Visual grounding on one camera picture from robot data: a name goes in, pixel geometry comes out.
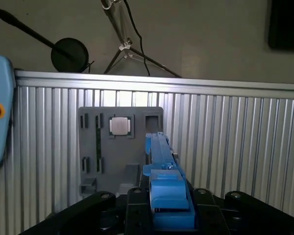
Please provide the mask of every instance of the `tripod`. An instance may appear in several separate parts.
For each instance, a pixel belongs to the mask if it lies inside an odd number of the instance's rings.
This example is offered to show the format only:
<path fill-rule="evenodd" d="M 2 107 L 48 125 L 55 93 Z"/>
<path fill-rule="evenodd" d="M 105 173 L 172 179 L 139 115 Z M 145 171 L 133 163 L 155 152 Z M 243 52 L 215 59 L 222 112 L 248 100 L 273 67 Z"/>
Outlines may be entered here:
<path fill-rule="evenodd" d="M 160 67 L 161 69 L 173 74 L 174 76 L 181 77 L 179 74 L 168 69 L 166 66 L 158 63 L 157 61 L 151 59 L 150 57 L 144 55 L 140 51 L 133 48 L 132 41 L 130 38 L 127 38 L 126 40 L 123 38 L 122 33 L 118 28 L 118 25 L 116 23 L 116 20 L 113 16 L 113 12 L 112 12 L 113 4 L 115 2 L 117 2 L 117 0 L 108 0 L 108 1 L 110 2 L 110 4 L 108 4 L 106 0 L 101 0 L 102 8 L 103 8 L 106 16 L 109 18 L 109 21 L 112 24 L 113 29 L 115 30 L 116 35 L 117 35 L 119 41 L 121 42 L 121 45 L 119 46 L 117 53 L 112 58 L 111 62 L 109 63 L 108 67 L 106 68 L 106 70 L 104 71 L 103 74 L 107 74 L 112 69 L 112 67 L 115 65 L 115 61 L 117 60 L 117 58 L 119 57 L 119 55 L 121 54 L 122 51 L 132 51 L 133 53 L 137 54 L 138 56 L 142 57 L 143 59 L 146 59 L 147 61 L 149 61 L 149 62 L 153 63 L 154 65 Z"/>

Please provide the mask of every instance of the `bolt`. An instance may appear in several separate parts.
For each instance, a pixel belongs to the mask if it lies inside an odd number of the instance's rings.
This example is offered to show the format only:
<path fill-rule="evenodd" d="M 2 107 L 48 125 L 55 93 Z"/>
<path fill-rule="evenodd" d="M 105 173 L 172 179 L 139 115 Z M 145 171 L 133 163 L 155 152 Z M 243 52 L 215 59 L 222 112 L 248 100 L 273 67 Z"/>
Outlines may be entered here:
<path fill-rule="evenodd" d="M 231 193 L 231 195 L 235 198 L 240 198 L 241 196 L 237 192 Z"/>
<path fill-rule="evenodd" d="M 140 188 L 136 188 L 136 189 L 134 189 L 134 192 L 135 193 L 139 193 L 139 192 L 141 192 L 142 190 L 140 189 Z"/>
<path fill-rule="evenodd" d="M 205 193 L 206 193 L 206 190 L 204 190 L 204 189 L 198 189 L 198 192 L 199 192 L 200 194 L 205 194 Z"/>
<path fill-rule="evenodd" d="M 109 196 L 110 196 L 109 193 L 103 193 L 103 194 L 101 195 L 101 198 L 108 198 Z"/>

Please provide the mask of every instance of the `gray wall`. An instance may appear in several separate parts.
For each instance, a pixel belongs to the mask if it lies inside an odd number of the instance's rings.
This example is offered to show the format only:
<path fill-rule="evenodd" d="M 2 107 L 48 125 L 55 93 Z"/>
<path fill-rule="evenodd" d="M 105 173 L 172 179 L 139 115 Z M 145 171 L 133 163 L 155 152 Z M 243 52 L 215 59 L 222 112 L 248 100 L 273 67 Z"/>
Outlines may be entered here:
<path fill-rule="evenodd" d="M 146 54 L 183 77 L 294 83 L 294 53 L 271 52 L 266 44 L 266 0 L 128 1 Z M 95 60 L 92 73 L 102 73 L 119 46 L 99 0 L 0 0 L 0 7 L 53 42 L 81 40 Z M 138 38 L 127 28 L 138 48 Z M 49 48 L 1 20 L 0 54 L 25 70 L 54 71 Z M 136 61 L 112 73 L 146 75 Z"/>

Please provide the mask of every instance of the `gray mounting board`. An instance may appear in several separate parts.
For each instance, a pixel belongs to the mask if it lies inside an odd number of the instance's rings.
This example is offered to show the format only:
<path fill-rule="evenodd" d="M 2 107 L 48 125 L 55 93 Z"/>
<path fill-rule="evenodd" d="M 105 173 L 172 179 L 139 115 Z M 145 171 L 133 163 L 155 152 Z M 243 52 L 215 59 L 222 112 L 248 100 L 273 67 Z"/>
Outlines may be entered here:
<path fill-rule="evenodd" d="M 77 120 L 80 194 L 87 196 L 102 190 L 123 194 L 138 186 L 140 173 L 146 164 L 145 135 L 163 132 L 163 109 L 81 107 Z M 115 131 L 114 127 L 119 128 L 119 125 L 121 129 Z"/>

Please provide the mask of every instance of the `aluminum panel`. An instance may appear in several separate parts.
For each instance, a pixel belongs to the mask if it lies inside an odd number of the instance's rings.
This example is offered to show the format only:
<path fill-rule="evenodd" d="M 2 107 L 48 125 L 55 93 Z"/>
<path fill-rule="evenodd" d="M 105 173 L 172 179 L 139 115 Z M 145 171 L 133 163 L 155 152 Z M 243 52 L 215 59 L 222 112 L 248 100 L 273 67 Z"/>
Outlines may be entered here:
<path fill-rule="evenodd" d="M 18 72 L 0 167 L 0 235 L 81 199 L 76 113 L 160 106 L 195 187 L 241 190 L 294 216 L 294 85 Z"/>

